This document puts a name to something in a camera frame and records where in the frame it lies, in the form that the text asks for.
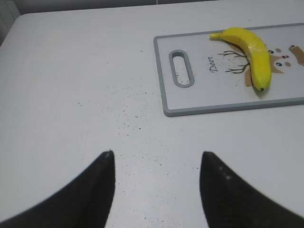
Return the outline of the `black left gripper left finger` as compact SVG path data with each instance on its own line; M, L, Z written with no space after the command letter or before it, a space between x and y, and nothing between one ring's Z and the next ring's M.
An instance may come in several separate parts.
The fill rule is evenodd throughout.
M41 203L3 222L2 228L103 228L115 191L113 151L101 153L83 172Z

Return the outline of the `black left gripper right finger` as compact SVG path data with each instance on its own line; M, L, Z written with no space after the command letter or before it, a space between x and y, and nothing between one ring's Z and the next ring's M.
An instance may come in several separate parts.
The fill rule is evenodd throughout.
M199 189L210 228L302 228L304 218L248 184L215 153L201 158Z

